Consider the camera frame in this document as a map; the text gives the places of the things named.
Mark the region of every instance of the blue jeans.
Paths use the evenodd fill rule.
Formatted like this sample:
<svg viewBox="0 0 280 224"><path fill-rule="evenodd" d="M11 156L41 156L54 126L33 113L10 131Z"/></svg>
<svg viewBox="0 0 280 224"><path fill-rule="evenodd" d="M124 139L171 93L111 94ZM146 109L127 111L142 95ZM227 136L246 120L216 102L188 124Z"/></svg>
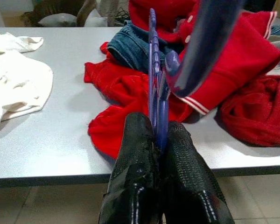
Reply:
<svg viewBox="0 0 280 224"><path fill-rule="evenodd" d="M171 50L180 53L182 44L169 44L159 38L159 57L163 65L165 55ZM148 70L148 32L133 25L131 21L125 21L125 26L113 37L107 45L108 51L123 66L142 71Z"/></svg>

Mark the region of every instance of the white table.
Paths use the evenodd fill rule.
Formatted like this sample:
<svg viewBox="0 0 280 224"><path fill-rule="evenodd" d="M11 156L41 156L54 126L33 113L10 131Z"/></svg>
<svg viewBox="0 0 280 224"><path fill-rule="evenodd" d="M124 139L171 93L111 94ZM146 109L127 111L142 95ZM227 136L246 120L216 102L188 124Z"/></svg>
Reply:
<svg viewBox="0 0 280 224"><path fill-rule="evenodd" d="M43 36L25 56L54 72L53 90L40 112L0 125L0 186L108 182L114 161L99 153L89 122L108 103L83 82L84 63L105 59L99 46L120 28L0 28L15 36ZM220 128L215 112L185 124L209 167L219 176L280 173L280 148L249 147Z"/></svg>

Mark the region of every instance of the tiled floor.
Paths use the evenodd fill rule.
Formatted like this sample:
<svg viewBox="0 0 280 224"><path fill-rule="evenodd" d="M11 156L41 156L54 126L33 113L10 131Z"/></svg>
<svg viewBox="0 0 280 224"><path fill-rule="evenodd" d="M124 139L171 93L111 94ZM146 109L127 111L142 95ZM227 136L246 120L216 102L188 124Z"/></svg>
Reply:
<svg viewBox="0 0 280 224"><path fill-rule="evenodd" d="M280 175L219 178L236 224L280 224ZM0 224L96 224L106 184L0 189Z"/></svg>

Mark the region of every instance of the white pillow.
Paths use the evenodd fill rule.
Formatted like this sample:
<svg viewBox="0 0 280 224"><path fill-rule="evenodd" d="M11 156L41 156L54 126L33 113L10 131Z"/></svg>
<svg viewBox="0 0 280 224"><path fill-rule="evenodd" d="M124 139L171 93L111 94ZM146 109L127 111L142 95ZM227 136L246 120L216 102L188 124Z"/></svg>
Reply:
<svg viewBox="0 0 280 224"><path fill-rule="evenodd" d="M44 27L76 27L77 17L67 13L59 13L46 16L38 23Z"/></svg>
<svg viewBox="0 0 280 224"><path fill-rule="evenodd" d="M84 27L107 27L108 23L107 17L101 17L96 9L93 9L91 13L89 13Z"/></svg>

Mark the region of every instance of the white button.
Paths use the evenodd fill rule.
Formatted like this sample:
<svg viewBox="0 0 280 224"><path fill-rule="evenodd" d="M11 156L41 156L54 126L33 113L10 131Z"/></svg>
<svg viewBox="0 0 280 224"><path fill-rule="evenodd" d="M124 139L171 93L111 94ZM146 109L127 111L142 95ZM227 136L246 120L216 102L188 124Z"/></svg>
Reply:
<svg viewBox="0 0 280 224"><path fill-rule="evenodd" d="M190 41L190 39L191 39L191 36L190 35L187 36L186 39L185 39L185 43L188 43Z"/></svg>
<svg viewBox="0 0 280 224"><path fill-rule="evenodd" d="M192 21L192 19L193 19L193 16L192 16L192 15L190 15L190 17L188 18L188 22L191 22L191 21Z"/></svg>

